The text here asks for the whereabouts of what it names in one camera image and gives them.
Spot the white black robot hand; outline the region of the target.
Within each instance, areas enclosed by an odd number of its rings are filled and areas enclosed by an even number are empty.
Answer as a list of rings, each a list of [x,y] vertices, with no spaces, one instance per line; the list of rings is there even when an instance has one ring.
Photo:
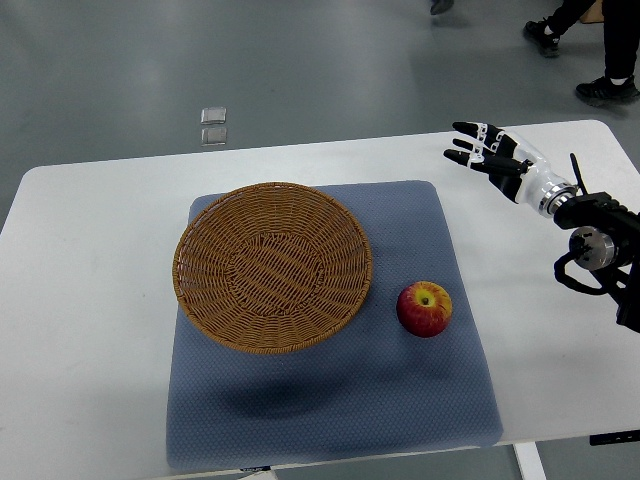
[[[461,136],[445,158],[485,174],[490,183],[515,204],[527,204],[550,218],[564,201],[576,196],[577,187],[555,174],[546,157],[516,133],[492,124],[457,121]]]

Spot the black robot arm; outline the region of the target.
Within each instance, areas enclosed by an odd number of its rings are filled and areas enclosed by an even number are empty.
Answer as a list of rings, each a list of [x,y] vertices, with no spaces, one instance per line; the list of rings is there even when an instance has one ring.
[[[554,263],[556,281],[579,293],[610,296],[616,323],[639,331],[639,215],[605,192],[589,193],[574,154],[571,165],[578,194],[553,214],[571,229],[568,252]]]

